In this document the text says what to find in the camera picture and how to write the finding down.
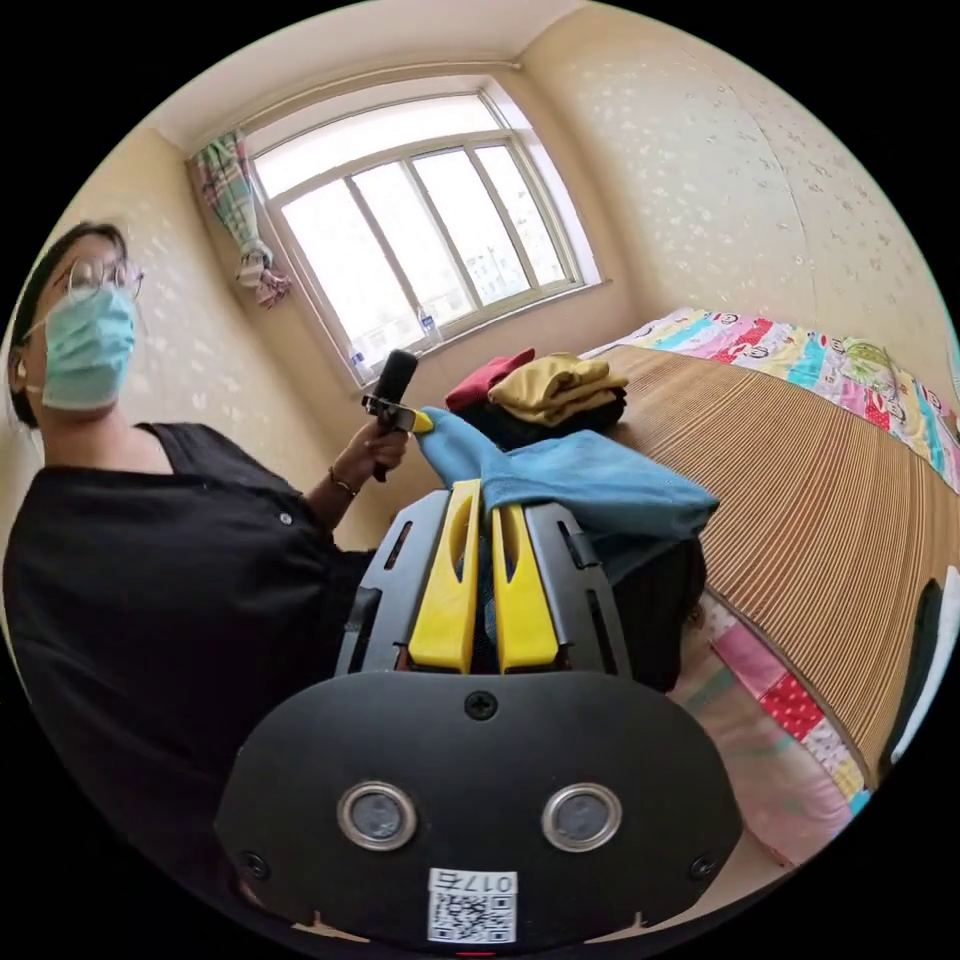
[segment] face mask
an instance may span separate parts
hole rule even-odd
[[[64,297],[31,329],[47,327],[45,407],[98,410],[116,402],[133,355],[135,314],[130,295],[105,283],[86,300]]]

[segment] bamboo mat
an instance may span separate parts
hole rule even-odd
[[[960,497],[905,444],[740,367],[638,347],[611,436],[720,499],[710,585],[811,683],[876,775],[923,585],[960,566]]]

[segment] blue towel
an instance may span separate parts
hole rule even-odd
[[[417,439],[447,487],[480,477],[488,514],[509,503],[560,503],[612,584],[699,534],[718,506],[693,481],[591,430],[505,453],[456,414],[424,412],[434,429]]]

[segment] bracelet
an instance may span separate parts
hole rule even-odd
[[[327,476],[330,477],[330,482],[335,487],[339,487],[351,500],[360,492],[359,490],[354,490],[345,480],[341,480],[334,472],[333,467],[327,468]]]

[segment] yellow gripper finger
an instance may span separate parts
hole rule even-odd
[[[455,483],[410,638],[418,667],[469,673],[477,615],[480,481]],[[460,560],[463,566],[457,574]]]
[[[493,510],[493,590],[500,672],[553,663],[557,634],[519,504]]]

